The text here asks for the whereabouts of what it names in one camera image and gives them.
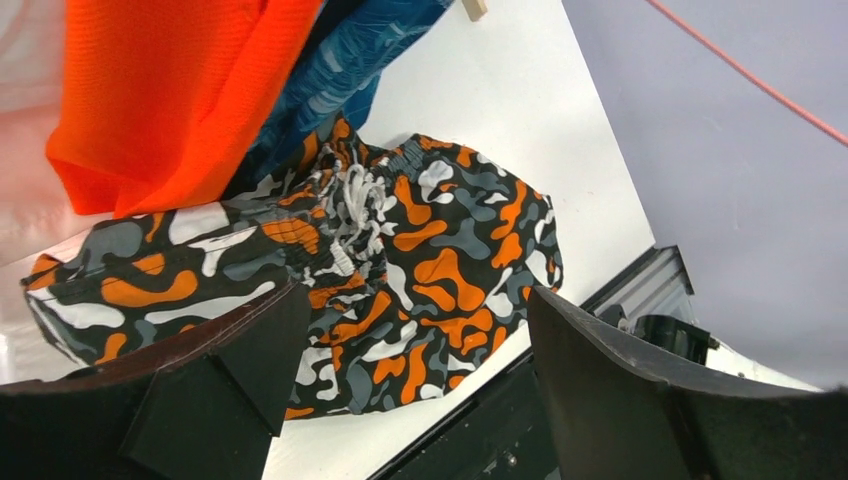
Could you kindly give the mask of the camouflage orange black shorts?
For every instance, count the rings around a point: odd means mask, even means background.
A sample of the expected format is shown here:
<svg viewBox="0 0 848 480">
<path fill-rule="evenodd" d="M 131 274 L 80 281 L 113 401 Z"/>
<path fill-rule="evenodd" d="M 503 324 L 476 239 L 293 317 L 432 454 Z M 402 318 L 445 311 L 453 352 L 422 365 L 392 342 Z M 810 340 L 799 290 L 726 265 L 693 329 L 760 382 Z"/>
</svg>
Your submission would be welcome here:
<svg viewBox="0 0 848 480">
<path fill-rule="evenodd" d="M 258 190 L 101 222 L 22 289 L 47 340 L 94 365 L 286 281 L 311 305 L 288 418 L 440 398 L 524 324 L 533 288 L 562 285 L 553 204 L 467 146 L 387 150 L 337 117 Z"/>
</svg>

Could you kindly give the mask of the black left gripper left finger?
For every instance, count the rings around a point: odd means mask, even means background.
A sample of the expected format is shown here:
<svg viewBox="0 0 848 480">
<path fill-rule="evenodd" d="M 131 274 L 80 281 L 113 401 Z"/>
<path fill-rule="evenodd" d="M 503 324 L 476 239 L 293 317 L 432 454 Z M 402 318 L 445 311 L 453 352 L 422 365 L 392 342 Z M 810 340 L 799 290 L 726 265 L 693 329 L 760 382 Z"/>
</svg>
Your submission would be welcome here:
<svg viewBox="0 0 848 480">
<path fill-rule="evenodd" d="M 289 284 L 99 366 L 1 389 L 5 479 L 258 479 L 311 306 Z"/>
</svg>

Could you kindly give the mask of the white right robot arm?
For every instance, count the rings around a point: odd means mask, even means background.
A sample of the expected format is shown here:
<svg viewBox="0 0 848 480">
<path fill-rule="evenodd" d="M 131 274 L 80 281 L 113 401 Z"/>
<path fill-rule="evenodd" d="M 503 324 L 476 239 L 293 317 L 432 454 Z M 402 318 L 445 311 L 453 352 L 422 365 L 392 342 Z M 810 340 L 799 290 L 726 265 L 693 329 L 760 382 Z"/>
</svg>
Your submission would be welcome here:
<svg viewBox="0 0 848 480">
<path fill-rule="evenodd" d="M 620 304 L 601 308 L 596 313 L 619 330 L 712 370 L 770 385 L 822 391 L 739 353 L 709 331 L 669 313 L 628 314 Z"/>
</svg>

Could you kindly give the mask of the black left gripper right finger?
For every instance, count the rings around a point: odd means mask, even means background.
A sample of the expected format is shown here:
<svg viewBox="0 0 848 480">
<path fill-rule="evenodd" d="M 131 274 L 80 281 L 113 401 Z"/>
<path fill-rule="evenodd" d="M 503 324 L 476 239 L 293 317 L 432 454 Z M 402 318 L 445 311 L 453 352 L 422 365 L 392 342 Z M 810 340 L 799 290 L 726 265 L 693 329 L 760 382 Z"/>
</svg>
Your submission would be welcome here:
<svg viewBox="0 0 848 480">
<path fill-rule="evenodd" d="M 565 479 L 843 479 L 847 392 L 707 368 L 529 297 L 534 367 Z"/>
</svg>

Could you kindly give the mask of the pink wire hanger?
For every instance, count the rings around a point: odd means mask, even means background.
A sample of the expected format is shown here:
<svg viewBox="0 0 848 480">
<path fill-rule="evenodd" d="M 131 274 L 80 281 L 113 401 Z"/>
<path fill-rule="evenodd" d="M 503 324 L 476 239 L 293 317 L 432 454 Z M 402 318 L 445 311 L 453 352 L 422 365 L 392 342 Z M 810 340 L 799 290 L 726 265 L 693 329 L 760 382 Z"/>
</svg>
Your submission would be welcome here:
<svg viewBox="0 0 848 480">
<path fill-rule="evenodd" d="M 749 71 L 746 67 L 744 67 L 741 63 L 739 63 L 736 59 L 732 58 L 728 53 L 722 50 L 718 45 L 704 36 L 701 32 L 692 27 L 689 23 L 683 20 L 680 16 L 675 14 L 672 10 L 670 10 L 667 6 L 665 6 L 662 2 L 657 0 L 647 0 L 647 3 L 656 10 L 659 14 L 665 17 L 667 20 L 672 22 L 676 27 L 678 27 L 681 31 L 685 32 L 688 36 L 690 36 L 693 40 L 698 42 L 708 51 L 710 51 L 713 55 L 719 58 L 722 62 L 736 71 L 739 75 L 745 78 L 749 83 L 754 85 L 764 94 L 769 96 L 771 99 L 776 101 L 778 104 L 791 111 L 794 115 L 804 120 L 806 123 L 811 125 L 816 130 L 825 134 L 832 140 L 836 141 L 843 147 L 847 146 L 847 135 L 836 129 L 835 127 L 829 125 L 827 122 L 823 121 L 812 112 L 808 111 L 801 105 L 792 101 L 789 97 L 781 93 L 779 90 L 775 89 L 773 86 L 768 84 L 767 82 L 760 79 L 758 76 L 754 75 L 751 71 Z"/>
</svg>

